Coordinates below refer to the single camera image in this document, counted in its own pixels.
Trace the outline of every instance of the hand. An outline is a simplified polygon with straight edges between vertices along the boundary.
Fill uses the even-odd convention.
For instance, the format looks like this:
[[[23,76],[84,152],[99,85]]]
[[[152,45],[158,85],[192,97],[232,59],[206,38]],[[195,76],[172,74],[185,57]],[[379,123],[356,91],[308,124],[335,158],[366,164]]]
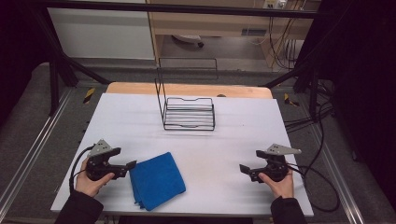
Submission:
[[[87,162],[88,158],[82,162],[81,171],[85,170],[85,168],[87,167]],[[108,181],[110,181],[113,176],[114,174],[110,173],[102,177],[102,179],[100,180],[92,181],[87,177],[87,173],[83,171],[77,176],[76,191],[94,197],[96,194],[98,194],[99,189],[104,186]]]
[[[279,182],[275,182],[268,175],[259,173],[259,178],[267,184],[274,193],[275,198],[294,198],[293,172],[289,169],[288,174]]]

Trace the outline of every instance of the blue cloth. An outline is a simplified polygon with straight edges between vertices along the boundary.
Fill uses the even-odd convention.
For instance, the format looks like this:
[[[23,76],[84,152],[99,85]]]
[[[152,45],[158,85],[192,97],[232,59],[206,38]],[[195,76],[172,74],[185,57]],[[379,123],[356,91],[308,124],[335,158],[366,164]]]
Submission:
[[[139,162],[129,171],[134,200],[151,211],[186,191],[183,178],[170,152]]]

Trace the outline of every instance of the black sleeve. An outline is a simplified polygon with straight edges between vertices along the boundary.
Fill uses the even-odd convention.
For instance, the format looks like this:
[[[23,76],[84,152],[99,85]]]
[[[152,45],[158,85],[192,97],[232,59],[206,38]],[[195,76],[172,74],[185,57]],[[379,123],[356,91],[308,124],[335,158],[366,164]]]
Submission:
[[[61,210],[55,224],[93,224],[102,213],[103,205],[94,198],[74,191]]]
[[[271,204],[271,213],[275,224],[305,224],[304,213],[297,199],[279,197]]]

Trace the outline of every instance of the white tabletop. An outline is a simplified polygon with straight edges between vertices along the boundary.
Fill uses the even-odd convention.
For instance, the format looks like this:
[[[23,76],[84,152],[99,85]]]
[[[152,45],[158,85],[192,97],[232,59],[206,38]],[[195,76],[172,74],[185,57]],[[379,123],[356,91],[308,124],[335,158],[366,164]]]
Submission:
[[[95,197],[104,205],[104,212],[225,217],[271,214],[270,205],[274,199],[271,190],[265,184],[251,182],[240,172],[239,164],[250,168],[264,167],[266,162],[256,157],[256,150],[265,150],[273,143],[290,146],[276,100],[217,97],[213,102],[215,131],[176,132],[163,129],[156,95],[102,95],[76,157],[100,139],[105,139],[112,147],[121,147],[120,155],[109,160],[115,165],[134,160],[146,161],[169,151],[187,189],[147,212],[134,204],[128,174],[110,181]],[[286,160],[295,163],[292,155],[286,156]],[[62,209],[69,196],[68,178],[72,164],[51,207],[54,212]],[[303,181],[297,174],[294,175],[294,184],[295,197],[304,214],[313,216]]]

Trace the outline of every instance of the black controller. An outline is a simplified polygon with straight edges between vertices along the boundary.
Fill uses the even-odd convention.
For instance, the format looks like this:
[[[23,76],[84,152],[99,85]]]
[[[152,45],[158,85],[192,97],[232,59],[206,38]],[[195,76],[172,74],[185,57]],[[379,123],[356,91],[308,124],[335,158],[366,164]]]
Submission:
[[[259,150],[256,151],[256,154],[260,158],[267,159],[268,164],[264,168],[250,169],[245,165],[239,164],[241,172],[249,175],[252,182],[258,181],[262,183],[262,180],[259,178],[259,173],[268,175],[275,182],[279,182],[285,178],[288,173],[285,156],[267,155]]]
[[[259,178],[259,173],[264,173],[275,182],[279,182],[285,178],[289,171],[284,155],[300,153],[300,149],[273,144],[267,149],[267,151],[256,151],[257,157],[267,160],[267,165],[264,168],[250,169],[242,164],[239,164],[239,168],[242,173],[250,176],[252,182],[257,181],[262,183],[262,180]]]
[[[85,170],[87,177],[93,181],[99,180],[109,173],[114,174],[113,179],[125,177],[126,173],[136,166],[136,161],[128,162],[126,165],[111,165],[108,162],[110,157],[120,154],[120,151],[120,147],[111,148],[104,141],[95,145],[89,155]]]

